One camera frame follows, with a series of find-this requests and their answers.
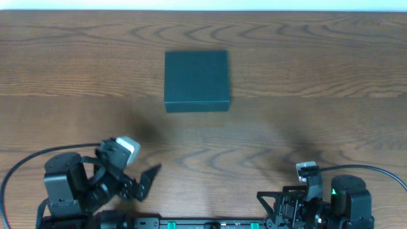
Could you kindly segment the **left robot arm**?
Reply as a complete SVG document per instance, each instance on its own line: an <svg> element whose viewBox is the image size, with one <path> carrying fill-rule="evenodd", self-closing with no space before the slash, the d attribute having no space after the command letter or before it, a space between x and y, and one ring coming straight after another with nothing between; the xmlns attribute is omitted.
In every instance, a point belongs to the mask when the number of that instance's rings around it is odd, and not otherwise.
<svg viewBox="0 0 407 229"><path fill-rule="evenodd" d="M142 202L161 166L145 170L140 179L124 173L141 150L129 137L102 141L93 157L62 153L45 163L48 194L37 211L36 228L134 228L123 212L100 211L113 197Z"/></svg>

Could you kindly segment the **dark green box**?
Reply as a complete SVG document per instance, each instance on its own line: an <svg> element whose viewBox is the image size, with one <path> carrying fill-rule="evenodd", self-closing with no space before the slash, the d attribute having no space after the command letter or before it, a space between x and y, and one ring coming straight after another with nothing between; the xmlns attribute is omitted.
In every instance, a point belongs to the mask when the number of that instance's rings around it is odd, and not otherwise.
<svg viewBox="0 0 407 229"><path fill-rule="evenodd" d="M165 53L166 112L220 112L229 110L230 104L226 50Z"/></svg>

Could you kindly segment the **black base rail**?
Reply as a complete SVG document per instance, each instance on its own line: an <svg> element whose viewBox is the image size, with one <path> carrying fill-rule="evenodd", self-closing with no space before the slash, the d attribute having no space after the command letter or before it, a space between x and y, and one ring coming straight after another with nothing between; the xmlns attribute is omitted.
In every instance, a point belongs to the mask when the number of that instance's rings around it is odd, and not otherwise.
<svg viewBox="0 0 407 229"><path fill-rule="evenodd" d="M160 219L134 217L120 211L102 211L95 215L37 220L38 229L284 229L284 222L266 219Z"/></svg>

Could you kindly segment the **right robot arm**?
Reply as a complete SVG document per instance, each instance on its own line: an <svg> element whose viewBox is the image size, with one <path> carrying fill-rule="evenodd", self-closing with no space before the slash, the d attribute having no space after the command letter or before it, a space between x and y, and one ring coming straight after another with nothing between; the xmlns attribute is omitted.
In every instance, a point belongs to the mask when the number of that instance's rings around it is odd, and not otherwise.
<svg viewBox="0 0 407 229"><path fill-rule="evenodd" d="M318 166L302 167L297 173L302 185L257 192L257 199L268 215L266 228L374 228L371 194L361 178L351 175L332 178L327 202L322 198Z"/></svg>

